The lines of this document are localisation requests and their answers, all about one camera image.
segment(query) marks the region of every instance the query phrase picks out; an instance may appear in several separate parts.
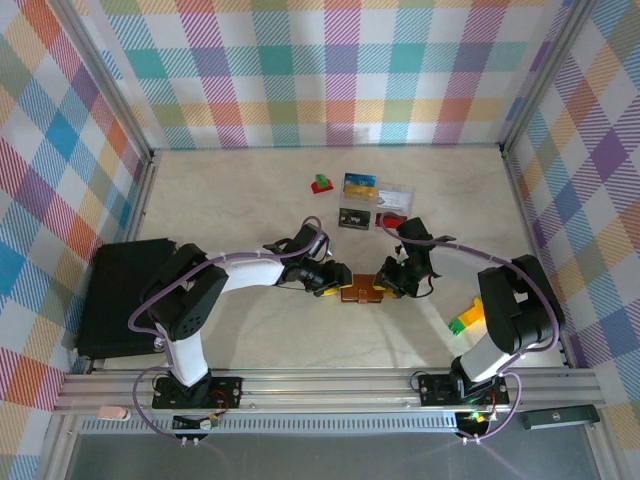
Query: colorful plaid wallpaper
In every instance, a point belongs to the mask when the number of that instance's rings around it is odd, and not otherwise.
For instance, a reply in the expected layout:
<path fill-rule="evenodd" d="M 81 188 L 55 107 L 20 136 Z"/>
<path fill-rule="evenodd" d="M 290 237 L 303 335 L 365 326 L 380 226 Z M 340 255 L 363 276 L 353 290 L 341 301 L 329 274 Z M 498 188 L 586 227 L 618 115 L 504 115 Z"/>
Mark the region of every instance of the colorful plaid wallpaper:
<path fill-rule="evenodd" d="M 0 479 L 31 479 L 89 261 L 122 238 L 141 171 L 45 0 L 0 0 Z"/>
<path fill-rule="evenodd" d="M 562 0 L 74 3 L 150 142 L 174 149 L 495 143 L 567 10 Z"/>
<path fill-rule="evenodd" d="M 573 350 L 640 478 L 640 1 L 600 0 L 519 142 L 519 187 Z"/>

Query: beige floor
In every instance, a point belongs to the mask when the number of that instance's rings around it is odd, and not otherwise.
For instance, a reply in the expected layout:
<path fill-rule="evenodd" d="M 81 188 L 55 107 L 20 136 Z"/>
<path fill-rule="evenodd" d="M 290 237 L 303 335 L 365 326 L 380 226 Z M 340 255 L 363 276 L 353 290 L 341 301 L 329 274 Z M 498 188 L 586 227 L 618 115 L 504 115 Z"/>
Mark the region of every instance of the beige floor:
<path fill-rule="evenodd" d="M 497 149 L 355 148 L 165 152 L 141 238 L 194 242 L 211 253 L 255 250 L 291 236 L 318 215 L 337 261 L 354 273 L 375 273 L 397 244 L 379 230 L 337 226 L 338 189 L 313 195 L 324 173 L 339 184 L 345 172 L 413 185 L 413 215 L 435 236 L 511 258 L 527 252 L 517 209 Z M 342 304 L 278 288 L 225 294 L 202 330 L 215 367 L 448 366 L 485 332 L 459 337 L 449 321 L 467 309 L 476 288 L 441 278 L 425 299 Z M 160 356 L 116 359 L 107 366 L 160 363 Z M 550 352 L 522 365 L 560 364 Z"/>

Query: orange object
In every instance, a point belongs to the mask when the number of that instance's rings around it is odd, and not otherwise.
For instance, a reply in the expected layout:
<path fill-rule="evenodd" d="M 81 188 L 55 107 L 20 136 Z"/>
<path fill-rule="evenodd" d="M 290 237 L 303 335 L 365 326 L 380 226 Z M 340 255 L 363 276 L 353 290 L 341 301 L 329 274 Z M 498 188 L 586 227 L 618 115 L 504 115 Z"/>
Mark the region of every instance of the orange object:
<path fill-rule="evenodd" d="M 353 275 L 353 285 L 340 289 L 340 300 L 343 303 L 381 303 L 384 290 L 373 288 L 375 275 Z"/>

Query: green block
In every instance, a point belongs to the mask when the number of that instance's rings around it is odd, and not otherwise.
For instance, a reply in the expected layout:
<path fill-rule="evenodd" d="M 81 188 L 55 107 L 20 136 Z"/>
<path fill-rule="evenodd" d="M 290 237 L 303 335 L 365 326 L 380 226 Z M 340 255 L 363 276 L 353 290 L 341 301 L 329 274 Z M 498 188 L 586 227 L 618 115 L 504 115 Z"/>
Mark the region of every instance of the green block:
<path fill-rule="evenodd" d="M 389 73 L 419 73 L 425 51 L 424 43 L 396 43 L 391 49 Z"/>
<path fill-rule="evenodd" d="M 263 75 L 293 75 L 290 46 L 258 47 Z"/>
<path fill-rule="evenodd" d="M 268 102 L 267 106 L 272 125 L 295 125 L 298 123 L 296 102 Z"/>
<path fill-rule="evenodd" d="M 409 123 L 413 100 L 387 100 L 384 102 L 384 123 Z"/>
<path fill-rule="evenodd" d="M 125 50 L 138 78 L 167 78 L 167 72 L 157 50 Z"/>
<path fill-rule="evenodd" d="M 464 326 L 464 324 L 460 321 L 459 318 L 456 318 L 453 322 L 449 324 L 449 330 L 451 330 L 456 337 L 460 335 L 465 328 L 467 327 Z"/>

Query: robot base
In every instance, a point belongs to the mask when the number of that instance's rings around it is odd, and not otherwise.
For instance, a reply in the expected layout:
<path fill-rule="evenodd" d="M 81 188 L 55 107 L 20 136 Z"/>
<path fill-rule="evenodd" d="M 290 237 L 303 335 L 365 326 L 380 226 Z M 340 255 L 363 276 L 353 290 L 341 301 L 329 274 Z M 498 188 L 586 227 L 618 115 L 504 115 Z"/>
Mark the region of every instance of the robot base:
<path fill-rule="evenodd" d="M 418 389 L 420 392 L 420 404 L 423 407 L 509 405 L 507 385 L 505 379 L 501 377 L 495 377 L 494 381 L 464 397 L 460 396 L 459 386 L 455 384 L 451 375 L 419 375 Z"/>
<path fill-rule="evenodd" d="M 191 387 L 180 384 L 175 377 L 159 377 L 153 385 L 152 408 L 157 410 L 238 408 L 242 397 L 241 377 L 213 377 L 209 372 Z"/>

